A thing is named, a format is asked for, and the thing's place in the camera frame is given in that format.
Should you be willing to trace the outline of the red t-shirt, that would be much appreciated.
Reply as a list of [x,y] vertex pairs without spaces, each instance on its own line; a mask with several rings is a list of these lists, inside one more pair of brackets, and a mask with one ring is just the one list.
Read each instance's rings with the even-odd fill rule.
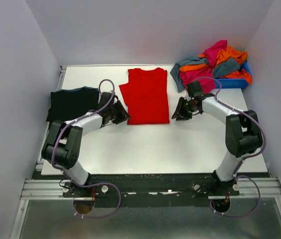
[[167,75],[162,68],[128,70],[128,82],[119,85],[130,115],[128,125],[170,123]]

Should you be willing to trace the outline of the black t-shirt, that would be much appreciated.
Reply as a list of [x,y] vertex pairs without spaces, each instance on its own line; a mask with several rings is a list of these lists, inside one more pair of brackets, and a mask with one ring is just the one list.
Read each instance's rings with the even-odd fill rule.
[[55,120],[74,120],[95,110],[98,104],[99,93],[93,90],[76,92],[51,92],[51,106],[46,121],[49,125]]

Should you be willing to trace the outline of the blue t-shirt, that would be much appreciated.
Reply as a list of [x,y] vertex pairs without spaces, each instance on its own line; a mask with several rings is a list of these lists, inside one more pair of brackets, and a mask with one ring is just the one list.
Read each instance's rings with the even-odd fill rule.
[[93,90],[93,91],[96,91],[99,93],[99,89],[98,88],[93,88],[93,87],[87,87],[87,86],[83,86],[83,87],[80,87],[80,88],[74,88],[74,89],[60,89],[58,90],[58,92],[76,92],[76,91],[81,91],[81,90]]

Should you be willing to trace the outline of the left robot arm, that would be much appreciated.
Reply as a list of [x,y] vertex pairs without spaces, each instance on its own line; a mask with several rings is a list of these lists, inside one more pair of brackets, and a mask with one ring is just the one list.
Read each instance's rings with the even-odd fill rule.
[[115,93],[103,92],[95,110],[90,110],[72,121],[56,120],[52,123],[41,150],[41,157],[72,180],[75,192],[85,197],[92,188],[88,182],[90,174],[79,162],[83,136],[103,128],[109,122],[119,124],[130,118]]

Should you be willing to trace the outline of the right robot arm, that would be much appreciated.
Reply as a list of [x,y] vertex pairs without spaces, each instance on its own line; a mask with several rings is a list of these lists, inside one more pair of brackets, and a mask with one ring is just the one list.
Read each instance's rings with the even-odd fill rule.
[[210,190],[221,195],[228,189],[227,182],[236,178],[244,161],[257,155],[257,149],[264,149],[265,136],[253,110],[242,111],[226,104],[215,94],[205,93],[198,80],[187,85],[187,97],[180,97],[172,119],[190,120],[196,114],[209,114],[225,125],[225,145],[227,152],[215,170],[215,180],[210,182]]

